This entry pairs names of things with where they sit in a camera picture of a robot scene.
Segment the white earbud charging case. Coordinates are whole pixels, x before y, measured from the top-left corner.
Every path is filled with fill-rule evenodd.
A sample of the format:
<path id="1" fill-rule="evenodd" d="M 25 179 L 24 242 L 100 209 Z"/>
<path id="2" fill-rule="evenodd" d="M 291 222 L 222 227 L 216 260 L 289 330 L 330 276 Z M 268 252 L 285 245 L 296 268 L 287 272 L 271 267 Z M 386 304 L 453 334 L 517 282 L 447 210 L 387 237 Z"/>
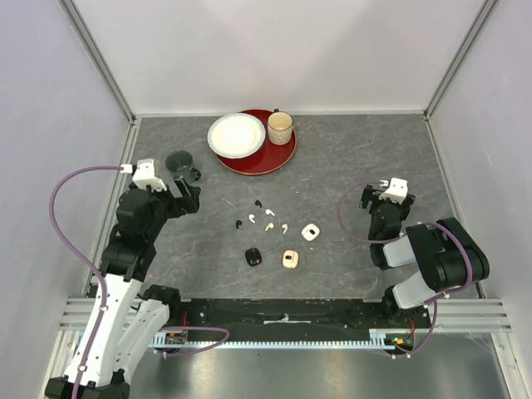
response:
<path id="1" fill-rule="evenodd" d="M 302 237 L 308 241 L 314 241 L 320 235 L 320 228 L 315 224 L 308 224 L 301 231 Z"/>

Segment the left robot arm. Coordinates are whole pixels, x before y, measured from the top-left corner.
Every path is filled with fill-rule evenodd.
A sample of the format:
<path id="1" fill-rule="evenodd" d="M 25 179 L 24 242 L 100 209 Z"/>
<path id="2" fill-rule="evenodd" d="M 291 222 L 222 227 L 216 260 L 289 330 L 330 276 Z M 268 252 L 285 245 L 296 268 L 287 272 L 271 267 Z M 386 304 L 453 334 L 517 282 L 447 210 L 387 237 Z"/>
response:
<path id="1" fill-rule="evenodd" d="M 48 398 L 127 398 L 131 378 L 156 332 L 182 318 L 176 288 L 145 291 L 135 319 L 126 321 L 156 255 L 155 241 L 169 219 L 195 214 L 199 187 L 176 179 L 165 190 L 130 184 L 119 198 L 117 222 L 101 256 L 99 287 L 86 331 L 65 372 L 48 380 Z"/>

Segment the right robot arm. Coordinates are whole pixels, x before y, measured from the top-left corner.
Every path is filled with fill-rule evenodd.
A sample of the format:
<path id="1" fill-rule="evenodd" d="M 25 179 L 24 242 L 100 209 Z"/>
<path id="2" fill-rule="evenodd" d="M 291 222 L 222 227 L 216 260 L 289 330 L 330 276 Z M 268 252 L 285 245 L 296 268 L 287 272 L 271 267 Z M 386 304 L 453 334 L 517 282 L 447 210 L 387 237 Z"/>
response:
<path id="1" fill-rule="evenodd" d="M 393 190 L 366 185 L 359 207 L 369 209 L 367 235 L 372 262 L 381 270 L 415 264 L 418 270 L 405 281 L 386 289 L 382 321 L 400 327 L 419 308 L 439 295 L 467 287 L 489 277 L 484 252 L 454 217 L 416 224 L 402 230 L 415 201 L 406 182 Z"/>

